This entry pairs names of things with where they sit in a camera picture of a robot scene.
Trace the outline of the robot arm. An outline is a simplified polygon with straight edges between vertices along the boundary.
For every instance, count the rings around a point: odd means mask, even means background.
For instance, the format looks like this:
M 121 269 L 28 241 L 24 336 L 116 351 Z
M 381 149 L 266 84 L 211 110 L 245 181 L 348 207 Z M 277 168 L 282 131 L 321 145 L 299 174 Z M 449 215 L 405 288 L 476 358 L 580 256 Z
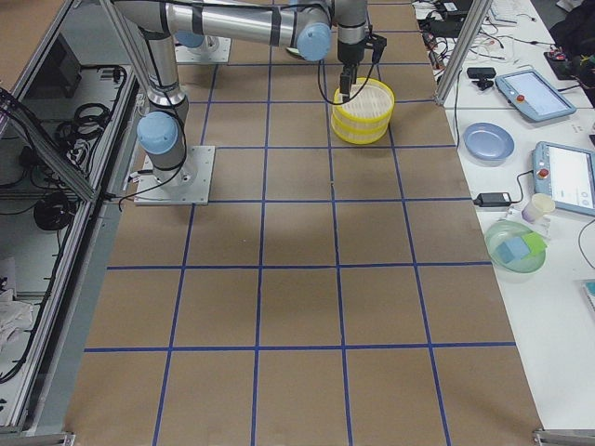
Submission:
M 128 48 L 146 81 L 149 109 L 137 125 L 150 173 L 139 182 L 137 203 L 208 201 L 215 149 L 186 141 L 188 98 L 179 82 L 181 64 L 225 63 L 234 40 L 290 48 L 322 62 L 333 43 L 343 66 L 339 97 L 349 102 L 365 50 L 378 65 L 387 41 L 373 32 L 365 1 L 290 1 L 257 5 L 238 1 L 111 1 L 117 19 L 135 25 L 143 50 Z
M 178 43 L 192 51 L 212 52 L 218 46 L 218 38 L 208 35 L 179 31 L 175 34 Z

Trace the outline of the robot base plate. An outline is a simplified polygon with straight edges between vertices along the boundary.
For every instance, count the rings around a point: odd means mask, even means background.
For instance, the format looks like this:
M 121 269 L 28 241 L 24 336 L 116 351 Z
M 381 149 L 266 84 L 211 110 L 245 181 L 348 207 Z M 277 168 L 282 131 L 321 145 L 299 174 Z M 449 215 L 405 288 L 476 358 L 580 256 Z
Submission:
M 185 164 L 178 171 L 153 172 L 152 161 L 144 158 L 143 168 L 151 173 L 139 177 L 138 205 L 207 205 L 215 163 L 214 146 L 190 146 Z
M 200 46 L 175 44 L 176 61 L 180 65 L 226 64 L 231 52 L 231 39 L 207 36 Z

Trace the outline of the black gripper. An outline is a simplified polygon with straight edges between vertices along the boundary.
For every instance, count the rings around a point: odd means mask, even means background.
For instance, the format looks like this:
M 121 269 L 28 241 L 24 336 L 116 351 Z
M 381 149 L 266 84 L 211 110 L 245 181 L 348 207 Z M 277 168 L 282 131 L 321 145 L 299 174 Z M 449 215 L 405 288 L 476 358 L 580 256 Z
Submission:
M 377 65 L 386 46 L 387 39 L 373 33 L 370 27 L 337 29 L 337 57 L 343 65 L 339 77 L 339 93 L 344 102 L 350 100 L 351 88 L 357 81 L 357 68 L 364 59 L 364 51 L 372 51 L 371 63 Z

